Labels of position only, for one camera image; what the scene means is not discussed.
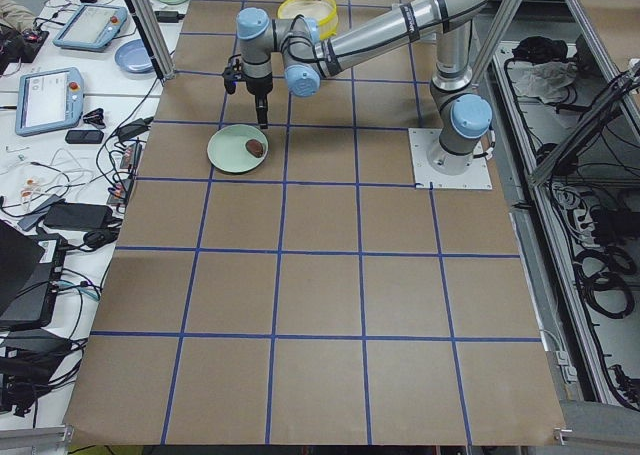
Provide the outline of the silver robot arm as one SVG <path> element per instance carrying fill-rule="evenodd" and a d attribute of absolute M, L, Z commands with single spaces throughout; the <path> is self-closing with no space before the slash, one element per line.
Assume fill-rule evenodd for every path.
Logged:
<path fill-rule="evenodd" d="M 234 93 L 237 83 L 245 83 L 254 97 L 258 124 L 267 128 L 273 54 L 282 57 L 288 90 L 310 97 L 322 80 L 434 33 L 436 92 L 465 93 L 473 73 L 467 38 L 474 16 L 488 1 L 413 0 L 326 39 L 320 39 L 317 22 L 302 14 L 273 19 L 262 9 L 245 8 L 236 17 L 239 52 L 230 57 L 223 73 L 225 89 Z"/>

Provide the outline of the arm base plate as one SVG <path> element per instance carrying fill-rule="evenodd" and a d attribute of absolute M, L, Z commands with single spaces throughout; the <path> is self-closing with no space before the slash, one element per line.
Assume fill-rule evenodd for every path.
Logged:
<path fill-rule="evenodd" d="M 480 190 L 493 189 L 482 142 L 472 154 L 458 156 L 440 145 L 440 129 L 408 130 L 414 186 L 417 189 Z"/>

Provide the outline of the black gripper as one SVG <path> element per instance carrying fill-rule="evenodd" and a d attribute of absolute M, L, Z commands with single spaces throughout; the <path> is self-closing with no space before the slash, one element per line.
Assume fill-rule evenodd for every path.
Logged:
<path fill-rule="evenodd" d="M 273 90 L 273 75 L 253 77 L 244 74 L 247 90 L 254 95 L 257 122 L 261 129 L 269 127 L 268 121 L 268 95 Z"/>

